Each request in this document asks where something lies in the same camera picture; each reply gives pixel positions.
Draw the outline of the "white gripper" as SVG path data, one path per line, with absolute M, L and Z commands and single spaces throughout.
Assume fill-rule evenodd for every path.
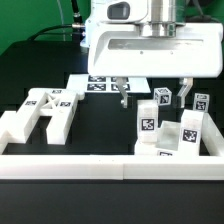
M 181 78 L 176 106 L 185 107 L 192 78 L 217 77 L 223 68 L 223 26 L 188 23 L 173 38 L 142 37 L 135 25 L 103 24 L 92 35 L 88 73 L 113 76 L 128 107 L 124 77 Z

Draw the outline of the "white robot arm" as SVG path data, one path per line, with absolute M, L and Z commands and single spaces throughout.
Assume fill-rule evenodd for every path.
M 93 3 L 88 73 L 114 77 L 178 78 L 177 105 L 195 78 L 217 77 L 223 68 L 224 26 L 185 20 L 186 0 L 105 0 Z

